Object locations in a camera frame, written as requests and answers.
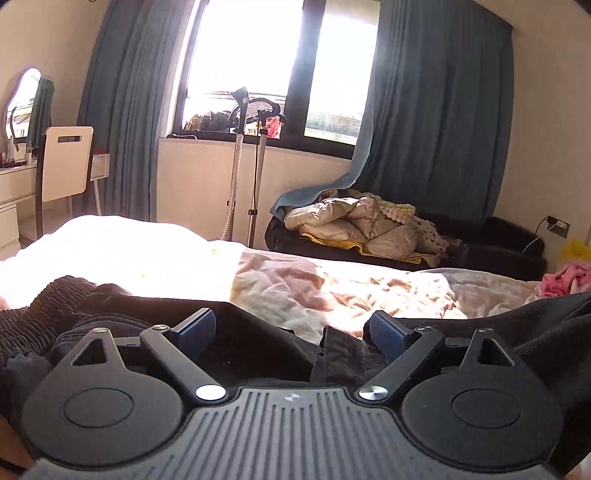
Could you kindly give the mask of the black trousers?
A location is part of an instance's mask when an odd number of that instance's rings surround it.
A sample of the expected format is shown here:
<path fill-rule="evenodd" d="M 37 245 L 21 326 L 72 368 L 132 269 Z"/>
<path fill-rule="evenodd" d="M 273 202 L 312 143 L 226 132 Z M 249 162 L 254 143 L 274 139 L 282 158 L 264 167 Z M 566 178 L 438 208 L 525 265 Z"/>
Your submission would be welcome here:
<path fill-rule="evenodd" d="M 46 286 L 27 307 L 1 311 L 1 414 L 20 425 L 26 399 L 57 363 L 95 327 L 135 337 L 157 323 L 177 323 L 200 300 L 130 295 L 114 284 L 96 286 L 71 276 Z M 386 361 L 369 335 L 327 326 L 318 341 L 274 326 L 228 303 L 215 302 L 217 335 L 204 353 L 207 373 L 224 386 L 298 385 L 359 388 Z M 590 451 L 590 298 L 539 300 L 488 318 L 432 320 L 449 337 L 490 328 L 527 363 L 560 404 L 564 427 L 551 465 L 567 473 Z"/>

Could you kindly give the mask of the white bed sheet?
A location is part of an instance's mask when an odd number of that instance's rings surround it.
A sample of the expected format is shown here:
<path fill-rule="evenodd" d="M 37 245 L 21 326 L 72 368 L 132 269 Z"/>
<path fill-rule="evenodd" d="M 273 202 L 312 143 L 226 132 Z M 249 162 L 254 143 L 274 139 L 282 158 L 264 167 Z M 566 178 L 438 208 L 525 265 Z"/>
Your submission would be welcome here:
<path fill-rule="evenodd" d="M 522 307 L 541 290 L 487 272 L 311 259 L 208 241 L 174 224 L 81 216 L 4 260 L 1 295 L 24 307 L 66 275 L 140 297 L 228 301 L 314 343 L 325 326 L 359 335 L 377 310 L 465 321 Z"/>

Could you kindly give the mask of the beige puffer jacket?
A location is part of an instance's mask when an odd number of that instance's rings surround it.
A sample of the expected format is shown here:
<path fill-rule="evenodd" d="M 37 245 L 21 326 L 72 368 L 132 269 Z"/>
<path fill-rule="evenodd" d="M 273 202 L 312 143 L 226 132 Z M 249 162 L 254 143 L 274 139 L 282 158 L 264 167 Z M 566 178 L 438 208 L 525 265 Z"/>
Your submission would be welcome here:
<path fill-rule="evenodd" d="M 283 225 L 325 247 L 363 256 L 435 267 L 449 248 L 435 224 L 412 204 L 358 190 L 328 190 L 311 204 L 290 207 Z"/>

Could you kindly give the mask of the black sofa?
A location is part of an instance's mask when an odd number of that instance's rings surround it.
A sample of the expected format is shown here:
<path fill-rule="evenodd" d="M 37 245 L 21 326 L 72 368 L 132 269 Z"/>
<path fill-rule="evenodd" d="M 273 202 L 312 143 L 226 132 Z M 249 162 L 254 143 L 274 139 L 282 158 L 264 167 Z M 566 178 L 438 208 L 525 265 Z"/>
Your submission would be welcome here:
<path fill-rule="evenodd" d="M 470 223 L 431 215 L 438 233 L 449 242 L 440 257 L 440 268 L 459 268 L 489 272 L 521 281 L 539 281 L 547 270 L 544 241 L 529 230 L 506 220 L 490 217 L 481 223 Z M 332 261 L 379 265 L 398 270 L 421 271 L 431 267 L 419 264 L 365 256 L 356 249 L 344 250 L 319 245 L 287 230 L 276 218 L 270 220 L 264 233 L 266 247 L 273 252 Z"/>

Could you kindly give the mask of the pink fleece blanket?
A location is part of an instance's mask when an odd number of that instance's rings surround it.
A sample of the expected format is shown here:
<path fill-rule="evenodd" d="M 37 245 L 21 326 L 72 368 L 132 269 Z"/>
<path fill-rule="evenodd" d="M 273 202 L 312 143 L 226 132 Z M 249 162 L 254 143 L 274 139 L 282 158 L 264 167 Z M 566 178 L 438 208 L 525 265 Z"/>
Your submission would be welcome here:
<path fill-rule="evenodd" d="M 587 261 L 565 263 L 555 273 L 545 274 L 541 283 L 543 298 L 561 297 L 591 290 L 591 268 Z"/>

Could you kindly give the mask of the yellow plush toy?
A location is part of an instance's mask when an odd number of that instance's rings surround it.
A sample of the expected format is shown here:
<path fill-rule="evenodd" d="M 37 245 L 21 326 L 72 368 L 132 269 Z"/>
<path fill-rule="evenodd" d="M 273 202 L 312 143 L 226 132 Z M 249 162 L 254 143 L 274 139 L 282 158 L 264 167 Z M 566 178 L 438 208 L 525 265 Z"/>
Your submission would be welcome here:
<path fill-rule="evenodd" d="M 560 251 L 558 262 L 591 261 L 591 247 L 580 239 L 571 239 Z"/>

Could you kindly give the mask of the white chair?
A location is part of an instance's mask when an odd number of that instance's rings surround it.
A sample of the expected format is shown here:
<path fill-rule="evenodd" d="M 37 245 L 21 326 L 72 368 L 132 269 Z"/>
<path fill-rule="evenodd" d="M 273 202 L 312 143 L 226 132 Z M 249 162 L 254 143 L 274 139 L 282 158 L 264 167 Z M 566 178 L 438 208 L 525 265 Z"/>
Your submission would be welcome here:
<path fill-rule="evenodd" d="M 35 230 L 45 233 L 43 205 L 83 194 L 90 182 L 92 126 L 50 127 L 38 151 L 35 186 Z"/>

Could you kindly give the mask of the white dressing table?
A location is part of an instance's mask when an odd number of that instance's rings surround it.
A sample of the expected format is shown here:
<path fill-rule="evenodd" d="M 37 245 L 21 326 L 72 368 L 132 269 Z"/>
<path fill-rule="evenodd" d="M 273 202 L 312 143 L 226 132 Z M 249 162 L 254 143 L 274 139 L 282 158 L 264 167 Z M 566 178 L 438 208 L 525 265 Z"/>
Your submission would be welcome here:
<path fill-rule="evenodd" d="M 1 260 L 35 242 L 36 167 L 25 165 L 1 170 Z"/>

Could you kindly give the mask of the right teal curtain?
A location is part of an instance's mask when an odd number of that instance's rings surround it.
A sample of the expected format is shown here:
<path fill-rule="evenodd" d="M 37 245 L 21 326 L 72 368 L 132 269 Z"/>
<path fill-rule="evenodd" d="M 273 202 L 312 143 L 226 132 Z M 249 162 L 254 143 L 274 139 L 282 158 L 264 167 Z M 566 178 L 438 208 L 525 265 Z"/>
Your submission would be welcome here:
<path fill-rule="evenodd" d="M 501 190 L 513 100 L 504 19 L 474 1 L 386 1 L 361 131 L 334 187 L 481 223 Z"/>

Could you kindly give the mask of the teal curtain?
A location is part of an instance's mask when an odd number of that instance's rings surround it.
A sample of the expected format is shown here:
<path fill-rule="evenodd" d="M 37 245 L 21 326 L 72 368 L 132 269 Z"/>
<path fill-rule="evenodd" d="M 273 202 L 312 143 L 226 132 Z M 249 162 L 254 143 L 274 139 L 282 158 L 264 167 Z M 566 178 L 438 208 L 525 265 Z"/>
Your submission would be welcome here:
<path fill-rule="evenodd" d="M 481 223 L 501 190 L 513 100 L 504 19 L 474 1 L 386 1 L 361 131 L 334 187 Z"/>
<path fill-rule="evenodd" d="M 77 123 L 110 155 L 102 212 L 155 215 L 156 143 L 177 39 L 191 1 L 112 1 L 99 30 Z"/>

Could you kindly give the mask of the left teal curtain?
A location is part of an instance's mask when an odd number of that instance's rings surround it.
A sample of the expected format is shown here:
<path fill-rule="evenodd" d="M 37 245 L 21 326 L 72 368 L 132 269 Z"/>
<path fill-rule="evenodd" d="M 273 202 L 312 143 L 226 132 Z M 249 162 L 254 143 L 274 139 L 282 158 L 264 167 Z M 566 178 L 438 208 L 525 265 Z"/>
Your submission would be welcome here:
<path fill-rule="evenodd" d="M 156 143 L 177 39 L 191 1 L 112 1 L 99 30 L 77 123 L 110 155 L 102 212 L 155 215 Z"/>

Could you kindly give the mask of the wavy mirror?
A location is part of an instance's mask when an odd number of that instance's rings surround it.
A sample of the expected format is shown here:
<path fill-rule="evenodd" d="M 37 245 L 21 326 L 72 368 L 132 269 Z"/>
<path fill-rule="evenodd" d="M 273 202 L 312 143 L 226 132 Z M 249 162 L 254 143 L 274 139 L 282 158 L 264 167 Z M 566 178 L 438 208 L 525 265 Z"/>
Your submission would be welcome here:
<path fill-rule="evenodd" d="M 28 136 L 40 80 L 41 72 L 34 67 L 26 69 L 20 76 L 5 109 L 5 133 L 9 142 Z"/>

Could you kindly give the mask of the wall socket with charger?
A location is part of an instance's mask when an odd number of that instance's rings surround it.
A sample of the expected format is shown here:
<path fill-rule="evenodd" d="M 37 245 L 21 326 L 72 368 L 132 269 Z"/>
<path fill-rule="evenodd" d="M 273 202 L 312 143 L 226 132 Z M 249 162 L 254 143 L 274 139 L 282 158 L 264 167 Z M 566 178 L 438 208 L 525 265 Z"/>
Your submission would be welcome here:
<path fill-rule="evenodd" d="M 526 253 L 534 244 L 542 240 L 542 238 L 538 235 L 538 232 L 543 224 L 546 225 L 546 229 L 549 232 L 558 235 L 563 239 L 566 239 L 568 237 L 568 233 L 570 230 L 570 224 L 568 222 L 565 222 L 553 216 L 546 216 L 539 222 L 534 232 L 534 239 L 526 245 L 526 247 L 523 249 L 523 253 Z"/>

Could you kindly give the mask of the window with dark frame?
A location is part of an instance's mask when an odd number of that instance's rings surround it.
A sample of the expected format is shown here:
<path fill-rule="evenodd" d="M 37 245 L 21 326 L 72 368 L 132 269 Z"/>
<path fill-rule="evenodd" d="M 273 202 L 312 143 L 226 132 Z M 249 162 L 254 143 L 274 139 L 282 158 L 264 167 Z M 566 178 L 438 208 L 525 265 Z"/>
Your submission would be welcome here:
<path fill-rule="evenodd" d="M 280 107 L 270 146 L 353 156 L 377 45 L 378 1 L 198 1 L 188 24 L 175 136 L 228 141 L 231 94 Z"/>

